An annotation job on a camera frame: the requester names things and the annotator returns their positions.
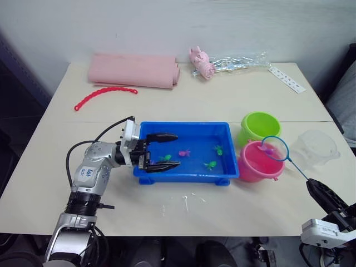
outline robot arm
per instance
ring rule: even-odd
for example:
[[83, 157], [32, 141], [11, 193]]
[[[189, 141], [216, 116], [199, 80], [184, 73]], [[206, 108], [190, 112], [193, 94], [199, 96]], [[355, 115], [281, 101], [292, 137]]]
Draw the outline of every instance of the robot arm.
[[346, 243], [356, 246], [356, 204], [347, 205], [333, 190], [317, 180], [309, 179], [306, 185], [310, 195], [328, 215], [303, 224], [302, 242], [327, 249]]
[[45, 261], [64, 260], [74, 266], [96, 266], [94, 230], [96, 211], [113, 206], [100, 203], [112, 168], [121, 165], [138, 165], [146, 172], [160, 172], [174, 168], [180, 162], [161, 161], [151, 163], [150, 142], [168, 142], [177, 139], [170, 133], [147, 135], [139, 139], [140, 126], [127, 120], [117, 143], [97, 141], [85, 151], [82, 164], [76, 169], [71, 193], [65, 211], [60, 215], [48, 245]]

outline folded pink cloth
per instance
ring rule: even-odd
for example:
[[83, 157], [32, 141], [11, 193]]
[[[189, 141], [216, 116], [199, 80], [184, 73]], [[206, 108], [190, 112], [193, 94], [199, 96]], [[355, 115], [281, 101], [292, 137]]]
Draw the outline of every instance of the folded pink cloth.
[[95, 54], [88, 79], [99, 84], [172, 89], [179, 72], [176, 58], [171, 56]]

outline blue plastic tray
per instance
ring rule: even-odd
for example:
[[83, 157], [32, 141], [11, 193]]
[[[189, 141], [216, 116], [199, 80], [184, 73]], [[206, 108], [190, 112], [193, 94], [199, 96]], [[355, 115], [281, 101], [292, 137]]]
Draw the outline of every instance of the blue plastic tray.
[[[178, 135], [172, 142], [149, 145], [151, 160], [161, 161], [165, 155], [172, 155], [171, 161], [180, 161], [174, 169], [158, 173], [146, 173], [135, 167], [133, 174], [140, 184], [155, 182], [214, 182], [216, 185], [229, 185], [230, 179], [239, 177], [234, 145], [229, 125], [226, 122], [143, 122], [140, 138], [156, 132], [169, 132]], [[221, 146], [219, 156], [214, 149]], [[190, 157], [178, 155], [179, 151], [190, 150]], [[208, 170], [204, 163], [216, 161], [216, 166]]]

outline table surface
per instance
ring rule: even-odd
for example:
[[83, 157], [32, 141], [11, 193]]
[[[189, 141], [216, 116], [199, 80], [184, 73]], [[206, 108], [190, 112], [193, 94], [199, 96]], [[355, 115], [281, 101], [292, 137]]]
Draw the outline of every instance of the table surface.
[[[86, 68], [70, 65], [0, 199], [0, 232], [52, 234], [70, 194], [65, 172], [68, 149], [129, 115], [135, 115], [137, 122], [227, 121], [237, 154], [240, 121], [250, 111], [278, 117], [281, 136], [289, 144], [306, 130], [321, 130], [337, 143], [341, 157], [306, 174], [354, 203], [355, 157], [298, 67], [293, 63], [276, 66], [307, 91], [297, 95], [266, 71], [202, 82], [190, 76], [189, 65], [181, 65], [179, 85], [172, 91], [140, 88], [138, 95], [107, 93], [74, 112], [73, 106], [93, 88], [86, 82]], [[120, 132], [120, 127], [113, 129], [103, 140], [117, 141]], [[72, 153], [72, 173], [85, 148]], [[187, 196], [188, 212], [183, 196]], [[102, 201], [115, 205], [114, 210], [97, 213], [97, 225], [106, 235], [299, 235], [302, 223], [325, 216], [309, 196], [305, 179], [289, 163], [279, 181], [250, 184], [235, 179], [230, 186], [139, 185], [132, 169], [122, 166], [111, 171]]]

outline gray wall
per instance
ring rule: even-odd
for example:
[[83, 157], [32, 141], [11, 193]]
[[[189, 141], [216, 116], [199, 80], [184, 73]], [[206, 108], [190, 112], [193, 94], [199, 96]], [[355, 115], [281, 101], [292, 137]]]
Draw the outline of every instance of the gray wall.
[[210, 55], [267, 51], [309, 82], [335, 68], [356, 36], [355, 0], [1, 0], [0, 31], [53, 94], [69, 62], [94, 52]]

